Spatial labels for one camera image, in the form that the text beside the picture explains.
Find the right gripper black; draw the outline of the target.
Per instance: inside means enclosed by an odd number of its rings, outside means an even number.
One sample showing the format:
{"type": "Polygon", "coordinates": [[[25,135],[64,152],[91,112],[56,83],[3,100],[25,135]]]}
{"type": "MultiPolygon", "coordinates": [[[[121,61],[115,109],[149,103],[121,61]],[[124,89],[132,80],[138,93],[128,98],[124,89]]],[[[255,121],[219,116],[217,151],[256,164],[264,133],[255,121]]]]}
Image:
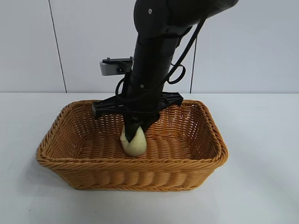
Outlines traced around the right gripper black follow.
{"type": "Polygon", "coordinates": [[[121,114],[125,116],[125,136],[128,142],[135,137],[141,126],[144,133],[159,120],[151,117],[163,109],[171,106],[180,106],[183,97],[178,92],[164,92],[163,87],[167,78],[163,77],[150,82],[147,87],[134,87],[129,79],[123,78],[115,88],[115,95],[92,104],[95,119],[104,114],[121,114]],[[141,122],[137,117],[145,118],[141,122]]]}

